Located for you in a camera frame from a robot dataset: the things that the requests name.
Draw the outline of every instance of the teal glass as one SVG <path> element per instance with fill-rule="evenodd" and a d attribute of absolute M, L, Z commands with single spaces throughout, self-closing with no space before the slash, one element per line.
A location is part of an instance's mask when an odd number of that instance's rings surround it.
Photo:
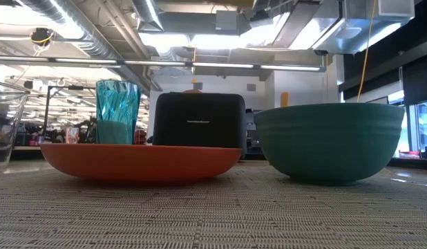
<path fill-rule="evenodd" d="M 97 143 L 132 145 L 141 88 L 130 82 L 97 82 Z"/>

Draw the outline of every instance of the wall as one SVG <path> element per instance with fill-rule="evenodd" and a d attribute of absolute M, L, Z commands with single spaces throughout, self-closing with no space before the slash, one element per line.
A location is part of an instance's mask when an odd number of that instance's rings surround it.
<path fill-rule="evenodd" d="M 384 98 L 386 96 L 389 96 L 392 93 L 396 93 L 398 91 L 402 90 L 401 85 L 399 82 L 395 82 L 392 84 L 388 84 L 382 87 L 379 87 L 375 90 L 368 91 L 367 93 L 361 94 L 359 96 L 360 102 L 370 102 L 372 100 L 377 100 L 379 98 Z M 357 97 L 350 98 L 348 100 L 345 100 L 347 103 L 354 103 L 357 101 Z"/>
<path fill-rule="evenodd" d="M 289 93 L 289 106 L 324 103 L 323 73 L 276 71 L 275 107 L 281 105 L 281 93 Z"/>
<path fill-rule="evenodd" d="M 281 93 L 289 93 L 289 106 L 339 103 L 338 83 L 343 82 L 343 57 L 335 55 L 325 73 L 275 71 L 265 82 L 266 109 L 280 107 Z"/>
<path fill-rule="evenodd" d="M 148 137 L 153 134 L 155 119 L 155 105 L 158 96 L 162 93 L 182 92 L 193 88 L 192 75 L 171 77 L 169 75 L 156 75 L 155 81 L 163 88 L 162 92 L 151 91 L 149 106 Z M 264 110 L 265 108 L 265 83 L 259 77 L 228 76 L 225 79 L 212 75 L 197 75 L 197 82 L 202 82 L 203 93 L 236 93 L 244 98 L 247 109 Z M 256 91 L 247 91 L 247 84 L 255 84 Z"/>
<path fill-rule="evenodd" d="M 275 108 L 275 72 L 265 81 L 265 109 Z"/>

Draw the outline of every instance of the ventilation vent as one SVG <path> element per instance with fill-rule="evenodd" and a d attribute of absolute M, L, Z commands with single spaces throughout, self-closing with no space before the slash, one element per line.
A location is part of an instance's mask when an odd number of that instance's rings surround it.
<path fill-rule="evenodd" d="M 202 90 L 202 82 L 193 83 L 194 90 Z"/>
<path fill-rule="evenodd" d="M 256 91 L 256 84 L 247 84 L 247 91 Z"/>

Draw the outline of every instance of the table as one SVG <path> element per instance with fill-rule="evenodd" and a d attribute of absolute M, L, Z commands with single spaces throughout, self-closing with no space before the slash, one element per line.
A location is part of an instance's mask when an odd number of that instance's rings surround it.
<path fill-rule="evenodd" d="M 47 163 L 0 174 L 0 248 L 425 248 L 427 171 L 349 186 L 292 182 L 266 162 L 190 185 L 95 183 Z"/>

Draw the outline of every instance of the bowl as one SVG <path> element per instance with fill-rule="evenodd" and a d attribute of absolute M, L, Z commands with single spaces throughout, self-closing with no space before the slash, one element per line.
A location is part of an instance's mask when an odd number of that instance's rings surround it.
<path fill-rule="evenodd" d="M 43 144 L 57 170 L 82 178 L 137 183 L 189 183 L 225 173 L 241 149 L 146 145 Z"/>
<path fill-rule="evenodd" d="M 311 104 L 255 115 L 261 149 L 294 180 L 349 183 L 381 171 L 392 158 L 404 109 L 386 104 Z"/>
<path fill-rule="evenodd" d="M 0 172 L 8 167 L 29 91 L 0 82 Z"/>

